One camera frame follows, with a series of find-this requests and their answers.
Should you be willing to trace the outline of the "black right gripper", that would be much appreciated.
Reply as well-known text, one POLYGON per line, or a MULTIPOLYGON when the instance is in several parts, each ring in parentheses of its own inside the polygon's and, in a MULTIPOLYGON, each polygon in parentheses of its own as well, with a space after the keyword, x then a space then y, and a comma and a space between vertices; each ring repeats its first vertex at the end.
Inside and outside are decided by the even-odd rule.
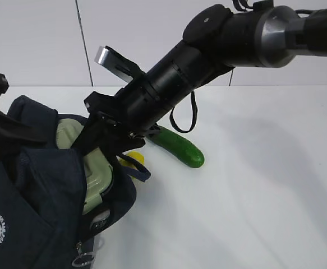
POLYGON ((157 121, 163 117, 163 97, 151 84, 128 84, 113 96, 94 91, 84 103, 90 115, 72 144, 80 154, 100 148, 105 155, 117 156, 145 145, 142 137, 113 134, 115 124, 127 136, 152 136, 160 132, 157 121))

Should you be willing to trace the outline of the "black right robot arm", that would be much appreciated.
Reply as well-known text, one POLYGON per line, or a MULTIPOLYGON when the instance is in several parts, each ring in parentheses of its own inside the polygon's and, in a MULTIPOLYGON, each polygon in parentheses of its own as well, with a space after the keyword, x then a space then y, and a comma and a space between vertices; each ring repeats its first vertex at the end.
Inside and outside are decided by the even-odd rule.
POLYGON ((273 1, 243 2, 236 12, 221 4, 196 15, 181 40, 149 71, 109 46, 96 62, 125 81, 114 95, 92 92, 84 101, 89 118, 73 142, 86 155, 101 149, 118 155, 143 147, 155 136, 158 122, 191 98, 197 122, 195 90, 237 67, 282 68, 295 57, 327 57, 327 8, 295 10, 273 1))

